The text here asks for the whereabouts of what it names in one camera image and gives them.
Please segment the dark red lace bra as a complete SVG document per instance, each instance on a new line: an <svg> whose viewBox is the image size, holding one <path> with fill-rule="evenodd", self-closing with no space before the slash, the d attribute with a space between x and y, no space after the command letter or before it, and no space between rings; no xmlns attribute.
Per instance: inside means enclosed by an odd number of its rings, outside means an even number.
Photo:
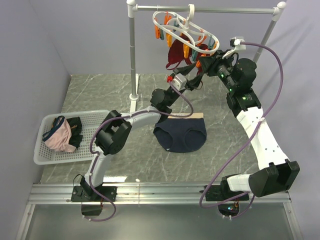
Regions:
<svg viewBox="0 0 320 240"><path fill-rule="evenodd" d="M175 68L178 68L179 65L185 61L185 64L191 65L191 64L196 64L197 62L192 61L192 49L190 48L189 52L189 58L185 59L184 58L184 52L183 52L183 43L178 41L177 39L172 43L172 46L169 48L168 51L168 63L166 64L165 68L168 71L173 71ZM209 56L208 54L204 53L199 53L198 54L198 60L200 57L203 56ZM202 68L197 68L197 74L203 73Z"/></svg>

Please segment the navy blue underwear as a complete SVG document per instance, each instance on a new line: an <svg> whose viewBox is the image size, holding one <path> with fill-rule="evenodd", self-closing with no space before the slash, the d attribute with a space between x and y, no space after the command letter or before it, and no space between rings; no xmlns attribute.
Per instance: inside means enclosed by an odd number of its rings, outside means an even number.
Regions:
<svg viewBox="0 0 320 240"><path fill-rule="evenodd" d="M172 153L190 153L199 150L207 140L204 114L190 117L168 117L157 123L153 134L161 147Z"/></svg>

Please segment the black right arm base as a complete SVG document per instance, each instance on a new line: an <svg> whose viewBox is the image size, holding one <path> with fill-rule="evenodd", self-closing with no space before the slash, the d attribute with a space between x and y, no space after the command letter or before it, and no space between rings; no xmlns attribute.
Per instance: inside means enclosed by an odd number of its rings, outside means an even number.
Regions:
<svg viewBox="0 0 320 240"><path fill-rule="evenodd" d="M205 200L207 202L221 202L242 193L242 191L231 191L227 185L221 183L220 185L212 185L210 187L208 192L205 194ZM245 194L233 199L231 203L218 205L217 208L223 217L235 217L240 212L240 201L248 201L249 199L249 195Z"/></svg>

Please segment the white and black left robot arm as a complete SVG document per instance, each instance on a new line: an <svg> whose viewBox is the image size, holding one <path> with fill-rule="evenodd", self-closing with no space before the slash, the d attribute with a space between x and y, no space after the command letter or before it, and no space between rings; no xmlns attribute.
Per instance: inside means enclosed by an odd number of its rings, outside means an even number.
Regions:
<svg viewBox="0 0 320 240"><path fill-rule="evenodd" d="M193 115L193 112L174 114L170 107L178 98L188 102L183 93L196 90L202 84L204 75L202 72L191 80L186 78L194 67L195 64L175 68L167 78L169 88L157 88L152 92L150 106L126 115L117 110L108 113L90 140L89 152L93 155L93 159L89 170L80 181L83 195L89 201L103 197L100 187L103 185L107 170L106 162L123 149L131 131L161 123L168 117L182 119Z"/></svg>

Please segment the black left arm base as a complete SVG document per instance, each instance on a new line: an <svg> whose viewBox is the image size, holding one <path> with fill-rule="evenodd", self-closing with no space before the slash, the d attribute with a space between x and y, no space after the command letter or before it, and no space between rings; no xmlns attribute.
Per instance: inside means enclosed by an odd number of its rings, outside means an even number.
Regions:
<svg viewBox="0 0 320 240"><path fill-rule="evenodd" d="M117 195L116 186L100 185L95 189L112 202L115 201ZM94 192L89 185L85 187L81 185L74 186L70 201L72 203L81 203L81 213L86 217L99 216L103 210L103 203L107 202L103 197Z"/></svg>

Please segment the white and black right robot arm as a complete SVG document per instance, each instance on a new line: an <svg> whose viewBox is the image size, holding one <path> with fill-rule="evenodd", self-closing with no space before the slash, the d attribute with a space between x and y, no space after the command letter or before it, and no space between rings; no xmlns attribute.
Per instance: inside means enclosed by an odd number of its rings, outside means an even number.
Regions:
<svg viewBox="0 0 320 240"><path fill-rule="evenodd" d="M259 170L251 174L232 174L222 178L219 186L211 187L216 200L231 200L248 193L256 197L288 191L300 171L296 161L290 161L268 126L262 105L252 85L257 77L255 62L239 58L238 53L218 50L199 58L203 72L217 76L227 88L226 101L234 117L245 130L255 152Z"/></svg>

